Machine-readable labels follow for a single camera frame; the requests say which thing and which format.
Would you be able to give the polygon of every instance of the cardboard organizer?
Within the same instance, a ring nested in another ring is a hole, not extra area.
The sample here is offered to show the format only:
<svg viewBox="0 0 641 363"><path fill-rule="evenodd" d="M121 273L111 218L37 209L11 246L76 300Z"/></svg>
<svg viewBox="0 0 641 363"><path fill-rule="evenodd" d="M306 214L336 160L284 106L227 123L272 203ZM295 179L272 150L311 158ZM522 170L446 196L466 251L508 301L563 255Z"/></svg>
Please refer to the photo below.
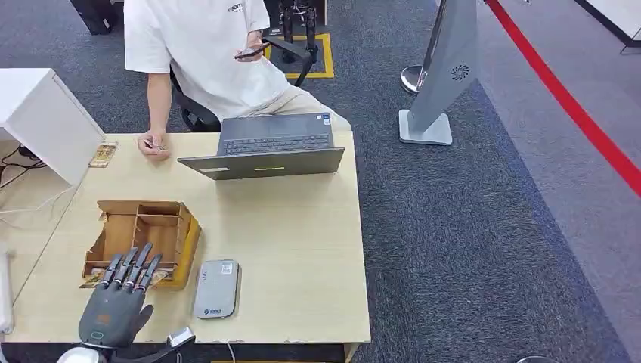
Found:
<svg viewBox="0 0 641 363"><path fill-rule="evenodd" d="M140 251L151 242L153 248L146 262L162 253L158 269L169 273L156 287L184 289L200 226L183 203L103 200L98 202L98 207L103 211L104 227L85 256L83 277L91 275L94 268L106 268L116 254L124 256L132 247Z"/></svg>

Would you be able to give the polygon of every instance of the white robot part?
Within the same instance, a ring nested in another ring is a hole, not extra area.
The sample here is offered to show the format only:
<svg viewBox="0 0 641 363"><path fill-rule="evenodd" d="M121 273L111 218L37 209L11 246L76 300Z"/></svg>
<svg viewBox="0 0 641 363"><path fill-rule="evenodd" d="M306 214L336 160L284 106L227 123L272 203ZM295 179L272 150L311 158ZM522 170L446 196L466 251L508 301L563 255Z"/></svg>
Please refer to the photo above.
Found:
<svg viewBox="0 0 641 363"><path fill-rule="evenodd" d="M105 363L105 358L93 349L77 346L67 350L57 363Z"/></svg>
<svg viewBox="0 0 641 363"><path fill-rule="evenodd" d="M0 242L0 334L9 334L14 329L12 300L8 250Z"/></svg>

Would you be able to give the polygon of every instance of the logo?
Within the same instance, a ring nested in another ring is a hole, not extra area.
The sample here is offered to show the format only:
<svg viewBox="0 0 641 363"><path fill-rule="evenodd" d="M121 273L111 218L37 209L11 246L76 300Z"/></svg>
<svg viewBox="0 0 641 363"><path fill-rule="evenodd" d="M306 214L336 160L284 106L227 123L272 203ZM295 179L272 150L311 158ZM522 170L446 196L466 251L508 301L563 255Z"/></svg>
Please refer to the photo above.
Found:
<svg viewBox="0 0 641 363"><path fill-rule="evenodd" d="M232 6L231 8L227 9L230 13L237 13L238 11L243 11L243 4L238 3Z"/></svg>
<svg viewBox="0 0 641 363"><path fill-rule="evenodd" d="M455 81L462 81L469 75L469 67L465 64L461 64L452 68L450 71L450 77Z"/></svg>
<svg viewBox="0 0 641 363"><path fill-rule="evenodd" d="M205 315L209 314L220 314L221 309L205 309Z"/></svg>

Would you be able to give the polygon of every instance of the stand base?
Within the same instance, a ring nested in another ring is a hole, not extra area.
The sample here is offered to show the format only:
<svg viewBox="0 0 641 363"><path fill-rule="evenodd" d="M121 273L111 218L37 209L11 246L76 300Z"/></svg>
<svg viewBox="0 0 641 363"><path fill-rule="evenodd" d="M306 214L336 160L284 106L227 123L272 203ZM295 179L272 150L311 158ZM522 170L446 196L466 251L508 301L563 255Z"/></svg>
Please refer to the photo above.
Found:
<svg viewBox="0 0 641 363"><path fill-rule="evenodd" d="M544 357L527 357L527 358L521 359L516 363L557 363L557 361L553 361L550 358L544 358Z"/></svg>
<svg viewBox="0 0 641 363"><path fill-rule="evenodd" d="M442 113L423 134L410 134L409 110L398 111L401 142L408 144L452 145L450 119Z"/></svg>
<svg viewBox="0 0 641 363"><path fill-rule="evenodd" d="M420 71L423 67L418 64L416 66L409 66L401 72L401 84L403 89L410 92L412 95L418 95L418 82Z"/></svg>

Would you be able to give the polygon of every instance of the person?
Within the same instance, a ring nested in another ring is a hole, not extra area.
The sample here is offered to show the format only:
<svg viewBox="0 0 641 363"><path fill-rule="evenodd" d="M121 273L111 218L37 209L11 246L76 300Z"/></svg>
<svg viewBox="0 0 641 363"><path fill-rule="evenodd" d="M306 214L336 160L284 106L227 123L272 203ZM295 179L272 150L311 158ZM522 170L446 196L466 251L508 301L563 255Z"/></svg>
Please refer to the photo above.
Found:
<svg viewBox="0 0 641 363"><path fill-rule="evenodd" d="M126 1L124 23L125 68L147 73L150 128L138 148L150 158L170 155L163 143L172 105L170 66L182 91L220 120L328 112L333 130L351 129L314 96L290 85L262 54L234 57L262 43L262 30L270 26L263 0Z"/></svg>

